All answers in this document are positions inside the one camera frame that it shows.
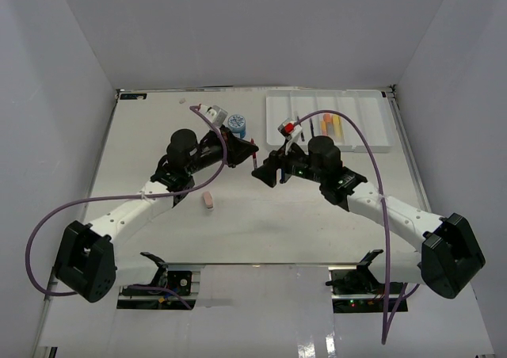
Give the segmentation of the orange marker pen body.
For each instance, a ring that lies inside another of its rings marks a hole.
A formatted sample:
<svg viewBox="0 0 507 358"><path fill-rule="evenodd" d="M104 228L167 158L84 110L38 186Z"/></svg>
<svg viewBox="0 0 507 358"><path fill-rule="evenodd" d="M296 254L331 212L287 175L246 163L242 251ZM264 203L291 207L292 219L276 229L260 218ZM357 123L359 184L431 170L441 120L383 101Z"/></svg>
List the orange marker pen body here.
<svg viewBox="0 0 507 358"><path fill-rule="evenodd" d="M334 134L334 124L333 124L333 117L329 113L325 113L323 115L323 121L326 128L326 134L327 135L333 135Z"/></svg>

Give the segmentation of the red gel pen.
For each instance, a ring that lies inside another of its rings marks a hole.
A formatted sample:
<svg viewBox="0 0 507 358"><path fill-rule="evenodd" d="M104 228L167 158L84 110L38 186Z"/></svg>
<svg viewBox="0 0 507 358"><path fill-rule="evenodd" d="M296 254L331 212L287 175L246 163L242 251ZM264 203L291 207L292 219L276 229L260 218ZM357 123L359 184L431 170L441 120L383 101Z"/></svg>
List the red gel pen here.
<svg viewBox="0 0 507 358"><path fill-rule="evenodd" d="M254 141L253 138L250 139L250 142L254 146L257 146L257 144L255 143L255 141ZM257 152L258 152L258 149L255 152L252 153L253 169L257 169Z"/></svg>

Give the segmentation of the orange capped pink highlighter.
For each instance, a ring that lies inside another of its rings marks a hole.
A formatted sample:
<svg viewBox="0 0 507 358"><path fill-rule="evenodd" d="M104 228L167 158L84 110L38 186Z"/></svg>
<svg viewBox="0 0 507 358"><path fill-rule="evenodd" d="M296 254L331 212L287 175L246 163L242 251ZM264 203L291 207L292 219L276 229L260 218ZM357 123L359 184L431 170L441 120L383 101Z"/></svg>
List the orange capped pink highlighter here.
<svg viewBox="0 0 507 358"><path fill-rule="evenodd" d="M320 121L320 129L321 129L321 135L328 136L326 122L324 120Z"/></svg>

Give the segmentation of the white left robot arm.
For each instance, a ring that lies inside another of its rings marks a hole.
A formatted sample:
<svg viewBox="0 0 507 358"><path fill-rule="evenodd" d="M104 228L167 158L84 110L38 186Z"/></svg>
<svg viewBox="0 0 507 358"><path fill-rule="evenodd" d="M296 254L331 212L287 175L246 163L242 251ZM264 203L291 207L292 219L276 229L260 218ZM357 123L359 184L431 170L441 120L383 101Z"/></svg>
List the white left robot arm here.
<svg viewBox="0 0 507 358"><path fill-rule="evenodd" d="M225 126L218 133L209 131L202 139L186 128L174 132L166 154L137 198L90 223L74 221L67 226L55 261L57 279L90 303L119 284L140 285L151 294L160 293L172 278L168 264L143 252L140 263L120 269L120 247L152 219L182 202L195 185L195 173L217 162L234 168L258 150ZM120 283L121 273L127 278Z"/></svg>

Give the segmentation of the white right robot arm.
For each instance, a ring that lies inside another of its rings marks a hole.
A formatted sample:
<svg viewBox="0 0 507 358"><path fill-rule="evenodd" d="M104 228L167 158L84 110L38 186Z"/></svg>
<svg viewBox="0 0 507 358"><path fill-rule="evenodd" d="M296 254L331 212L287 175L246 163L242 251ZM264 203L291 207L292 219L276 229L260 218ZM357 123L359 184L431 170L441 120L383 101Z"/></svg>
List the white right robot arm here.
<svg viewBox="0 0 507 358"><path fill-rule="evenodd" d="M419 281L443 298L454 299L486 263L464 216L443 217L382 196L343 164L340 149L327 136L312 138L307 150L293 144L272 151L252 175L271 188L292 176L316 182L332 205L387 226L420 254Z"/></svg>

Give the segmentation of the blue jar with label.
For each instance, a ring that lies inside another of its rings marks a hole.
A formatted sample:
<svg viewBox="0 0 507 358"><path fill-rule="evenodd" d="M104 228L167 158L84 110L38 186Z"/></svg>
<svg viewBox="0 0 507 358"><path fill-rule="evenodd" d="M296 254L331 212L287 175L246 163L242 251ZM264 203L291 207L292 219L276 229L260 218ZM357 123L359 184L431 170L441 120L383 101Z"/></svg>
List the blue jar with label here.
<svg viewBox="0 0 507 358"><path fill-rule="evenodd" d="M227 127L234 136L244 139L246 136L246 118L240 114L230 115L227 119Z"/></svg>

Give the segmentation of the pink correction tape dispenser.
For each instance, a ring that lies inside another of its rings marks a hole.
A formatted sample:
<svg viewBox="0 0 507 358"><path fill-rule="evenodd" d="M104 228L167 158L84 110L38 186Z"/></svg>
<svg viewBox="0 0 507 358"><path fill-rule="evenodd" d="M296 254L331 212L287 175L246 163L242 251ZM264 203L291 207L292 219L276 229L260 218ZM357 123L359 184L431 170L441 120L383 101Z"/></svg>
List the pink correction tape dispenser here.
<svg viewBox="0 0 507 358"><path fill-rule="evenodd" d="M209 191L204 192L202 198L203 198L204 206L208 210L212 211L214 209L214 200L213 200L211 193Z"/></svg>

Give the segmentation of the yellow highlighter in tray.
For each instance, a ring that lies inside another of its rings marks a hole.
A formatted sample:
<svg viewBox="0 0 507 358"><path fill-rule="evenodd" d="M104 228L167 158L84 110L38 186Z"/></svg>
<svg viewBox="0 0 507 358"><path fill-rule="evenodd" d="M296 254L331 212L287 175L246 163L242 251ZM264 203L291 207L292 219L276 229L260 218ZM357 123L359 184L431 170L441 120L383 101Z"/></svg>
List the yellow highlighter in tray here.
<svg viewBox="0 0 507 358"><path fill-rule="evenodd" d="M342 127L341 127L341 118L338 115L332 115L331 120L332 120L334 139L338 143L342 143L343 142L343 132L342 132Z"/></svg>

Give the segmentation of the white divided organizer tray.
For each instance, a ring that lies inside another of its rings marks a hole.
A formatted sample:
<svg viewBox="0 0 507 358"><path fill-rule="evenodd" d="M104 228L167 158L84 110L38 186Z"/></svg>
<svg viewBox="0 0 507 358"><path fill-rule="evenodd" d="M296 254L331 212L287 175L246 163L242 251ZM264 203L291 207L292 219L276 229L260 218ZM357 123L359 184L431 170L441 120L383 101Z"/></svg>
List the white divided organizer tray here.
<svg viewBox="0 0 507 358"><path fill-rule="evenodd" d="M320 121L323 115L333 112L344 113L360 129L374 153L387 153L393 146L393 126L387 99L378 90L270 90L266 94L266 141L271 147L280 147L284 137L277 128L285 120L296 120L309 113L313 116L316 136L321 135ZM307 148L311 138L309 119L302 124L305 142L299 145ZM338 143L334 135L328 135L344 152L365 152L360 136L349 122L341 118L343 142Z"/></svg>

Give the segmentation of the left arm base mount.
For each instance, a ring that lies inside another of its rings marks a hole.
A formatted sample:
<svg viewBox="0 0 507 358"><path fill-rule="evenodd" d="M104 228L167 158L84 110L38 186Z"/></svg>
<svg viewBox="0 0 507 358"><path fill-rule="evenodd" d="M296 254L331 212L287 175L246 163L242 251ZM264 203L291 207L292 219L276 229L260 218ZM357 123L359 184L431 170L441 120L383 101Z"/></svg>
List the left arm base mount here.
<svg viewBox="0 0 507 358"><path fill-rule="evenodd" d="M200 289L201 267L171 264L148 252L120 266L119 310L192 310Z"/></svg>

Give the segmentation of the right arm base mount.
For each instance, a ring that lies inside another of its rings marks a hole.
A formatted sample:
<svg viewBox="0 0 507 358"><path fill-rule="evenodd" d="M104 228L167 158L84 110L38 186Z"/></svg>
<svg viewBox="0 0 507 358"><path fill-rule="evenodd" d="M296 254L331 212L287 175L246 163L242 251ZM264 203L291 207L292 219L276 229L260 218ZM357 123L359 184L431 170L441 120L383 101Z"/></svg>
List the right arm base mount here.
<svg viewBox="0 0 507 358"><path fill-rule="evenodd" d="M325 285L331 291L335 314L374 314L383 312L385 284L370 271L382 249L368 252L359 263L329 267L330 278Z"/></svg>

